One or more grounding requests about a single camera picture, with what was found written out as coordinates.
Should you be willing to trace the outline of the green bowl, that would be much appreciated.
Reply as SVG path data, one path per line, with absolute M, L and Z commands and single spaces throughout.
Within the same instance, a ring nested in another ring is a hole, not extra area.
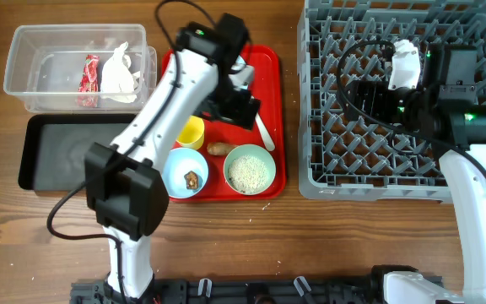
M 237 193 L 252 196 L 264 193 L 273 184 L 276 163 L 264 148 L 243 144 L 224 159 L 224 179 Z

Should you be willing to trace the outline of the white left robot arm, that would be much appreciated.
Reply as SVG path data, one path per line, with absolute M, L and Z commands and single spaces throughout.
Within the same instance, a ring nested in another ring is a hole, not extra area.
M 172 43 L 169 66 L 147 105 L 108 146 L 85 156 L 87 205 L 111 244 L 103 291 L 113 303 L 153 299 L 150 235 L 169 203 L 165 162 L 191 116 L 252 128 L 260 102 L 243 88 L 250 65 L 234 66 L 250 40 L 244 21 L 223 14 L 212 27 L 191 22 Z

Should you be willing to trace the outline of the light blue bowl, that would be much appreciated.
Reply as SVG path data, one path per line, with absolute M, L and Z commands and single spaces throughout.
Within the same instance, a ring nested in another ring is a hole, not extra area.
M 199 176 L 199 188 L 186 188 L 184 175 L 194 171 Z M 173 149 L 168 156 L 162 179 L 171 198 L 190 198 L 201 192 L 208 180 L 208 163 L 196 150 L 188 148 Z

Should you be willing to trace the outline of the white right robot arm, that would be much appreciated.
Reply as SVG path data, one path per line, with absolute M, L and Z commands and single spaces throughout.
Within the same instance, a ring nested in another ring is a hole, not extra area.
M 445 177 L 462 244 L 464 283 L 456 295 L 413 270 L 381 276 L 386 303 L 486 303 L 486 105 L 477 101 L 477 51 L 383 41 L 386 82 L 340 84 L 345 114 L 430 144 Z

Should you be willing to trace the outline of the red candy wrapper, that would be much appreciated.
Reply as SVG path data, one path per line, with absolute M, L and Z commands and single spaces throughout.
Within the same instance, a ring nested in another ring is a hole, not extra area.
M 85 59 L 83 75 L 78 87 L 79 93 L 98 93 L 98 65 L 100 57 L 88 55 Z M 81 95 L 77 98 L 77 104 L 82 107 L 95 108 L 98 104 L 96 95 Z

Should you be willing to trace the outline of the white napkin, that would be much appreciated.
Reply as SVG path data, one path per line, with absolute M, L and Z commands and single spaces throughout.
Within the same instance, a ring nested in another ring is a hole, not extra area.
M 112 99 L 124 104 L 133 103 L 137 99 L 134 90 L 138 87 L 140 72 L 130 72 L 132 60 L 125 53 L 127 48 L 127 42 L 119 45 L 103 65 L 100 81 L 102 99 Z

